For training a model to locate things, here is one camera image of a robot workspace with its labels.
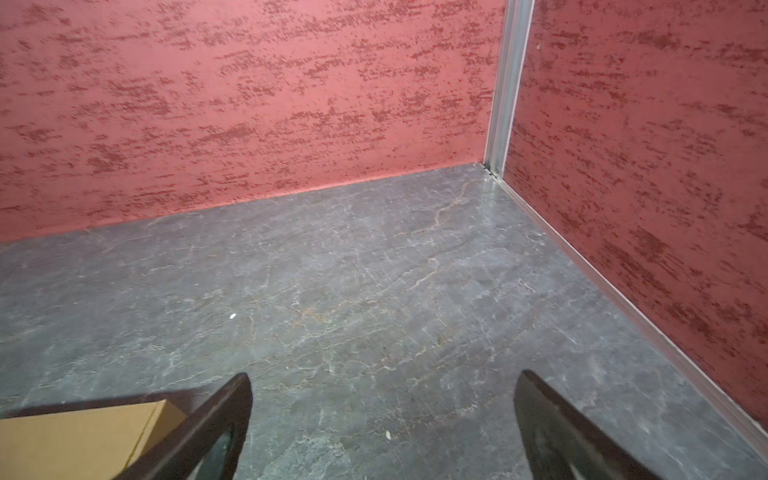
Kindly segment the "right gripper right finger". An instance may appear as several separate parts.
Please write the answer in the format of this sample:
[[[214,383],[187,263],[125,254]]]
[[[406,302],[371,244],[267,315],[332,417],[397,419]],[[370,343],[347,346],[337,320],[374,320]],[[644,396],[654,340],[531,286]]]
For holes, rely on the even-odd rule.
[[[531,370],[520,373],[514,409],[534,479],[657,479]]]

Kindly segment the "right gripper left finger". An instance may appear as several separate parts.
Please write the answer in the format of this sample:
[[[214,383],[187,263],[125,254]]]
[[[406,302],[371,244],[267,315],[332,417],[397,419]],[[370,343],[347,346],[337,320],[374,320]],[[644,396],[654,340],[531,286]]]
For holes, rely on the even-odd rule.
[[[240,372],[117,477],[233,478],[246,440],[252,406],[250,378]]]

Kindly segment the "brown cardboard box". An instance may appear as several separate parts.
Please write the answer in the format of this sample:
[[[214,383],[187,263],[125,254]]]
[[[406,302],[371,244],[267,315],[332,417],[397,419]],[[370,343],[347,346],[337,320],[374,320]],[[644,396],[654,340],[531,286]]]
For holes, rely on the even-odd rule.
[[[112,479],[187,415],[168,400],[1,421],[3,479]]]

